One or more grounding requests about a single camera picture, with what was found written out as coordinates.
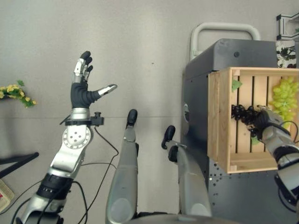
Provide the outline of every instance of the black stand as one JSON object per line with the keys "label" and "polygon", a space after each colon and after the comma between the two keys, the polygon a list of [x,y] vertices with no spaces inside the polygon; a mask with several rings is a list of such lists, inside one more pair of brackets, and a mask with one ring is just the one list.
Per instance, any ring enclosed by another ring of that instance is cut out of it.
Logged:
{"label": "black stand", "polygon": [[10,167],[7,167],[6,169],[0,171],[0,179],[6,176],[7,174],[10,174],[11,172],[15,171],[16,169],[20,168],[21,166],[25,165],[26,163],[30,162],[31,160],[35,159],[36,157],[38,157],[38,155],[39,153],[33,153],[29,155],[16,156],[16,157],[0,160],[0,165],[16,162]]}

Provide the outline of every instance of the flower arrangement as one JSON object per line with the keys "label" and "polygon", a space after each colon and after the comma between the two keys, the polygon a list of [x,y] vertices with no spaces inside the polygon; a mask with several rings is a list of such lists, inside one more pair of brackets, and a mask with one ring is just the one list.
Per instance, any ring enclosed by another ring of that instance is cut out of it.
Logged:
{"label": "flower arrangement", "polygon": [[4,98],[19,99],[26,108],[36,105],[36,101],[25,95],[24,90],[20,86],[24,86],[22,80],[17,80],[18,84],[0,87],[0,100]]}

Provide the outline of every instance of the grape bunch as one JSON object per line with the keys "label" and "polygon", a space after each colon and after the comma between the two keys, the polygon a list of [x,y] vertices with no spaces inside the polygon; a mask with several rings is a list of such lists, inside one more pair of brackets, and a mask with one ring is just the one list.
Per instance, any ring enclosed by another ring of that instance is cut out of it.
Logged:
{"label": "grape bunch", "polygon": [[[248,107],[246,110],[243,105],[232,105],[232,114],[231,118],[235,118],[235,120],[241,120],[245,125],[252,125],[255,119],[257,118],[259,112],[254,110],[253,106]],[[257,135],[256,128],[250,128],[251,137],[255,137]]]}
{"label": "grape bunch", "polygon": [[273,88],[273,101],[269,104],[273,106],[273,111],[279,114],[284,121],[293,120],[296,115],[298,90],[299,82],[294,82],[294,77],[282,79],[280,84]]}

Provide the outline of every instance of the gray wall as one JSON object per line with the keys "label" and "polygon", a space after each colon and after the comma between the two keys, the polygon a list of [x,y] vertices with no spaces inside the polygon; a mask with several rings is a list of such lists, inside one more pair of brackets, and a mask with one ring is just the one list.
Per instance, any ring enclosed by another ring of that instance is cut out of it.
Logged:
{"label": "gray wall", "polygon": [[[5,177],[5,183],[18,196],[45,174],[61,144],[64,127],[58,123],[71,108],[71,74],[78,56],[88,49],[94,66],[90,89],[110,83],[119,86],[91,107],[106,117],[99,130],[119,148],[128,111],[139,112],[138,210],[176,213],[177,170],[167,161],[160,141],[169,124],[177,127],[179,140],[182,71],[188,62],[191,30],[206,21],[248,23],[263,40],[274,41],[276,15],[293,14],[298,7],[298,0],[2,0],[0,85],[22,79],[38,105],[25,109],[15,100],[0,100],[0,156],[40,153]],[[199,46],[205,49],[221,37],[249,35],[203,32]],[[108,161],[112,155],[111,148],[95,137],[85,161]],[[78,175],[88,203],[105,168],[84,167]],[[90,223],[103,223],[112,175],[111,169],[90,210]],[[0,223],[8,223],[15,208],[0,216]],[[63,212],[65,223],[76,223],[81,213],[82,199],[74,187]]]}

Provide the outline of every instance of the green leaf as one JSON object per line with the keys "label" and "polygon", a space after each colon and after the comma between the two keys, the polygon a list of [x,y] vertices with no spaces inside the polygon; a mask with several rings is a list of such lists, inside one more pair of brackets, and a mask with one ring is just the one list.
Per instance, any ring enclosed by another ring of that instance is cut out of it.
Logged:
{"label": "green leaf", "polygon": [[18,84],[19,84],[20,86],[24,86],[24,83],[23,83],[22,80],[17,80],[17,82],[18,82]]}
{"label": "green leaf", "polygon": [[235,91],[235,90],[237,90],[241,85],[242,85],[241,82],[233,79],[233,82],[232,82],[232,92]]}
{"label": "green leaf", "polygon": [[251,144],[253,146],[257,145],[258,143],[260,143],[260,141],[257,139],[257,136],[256,137],[251,137]]}

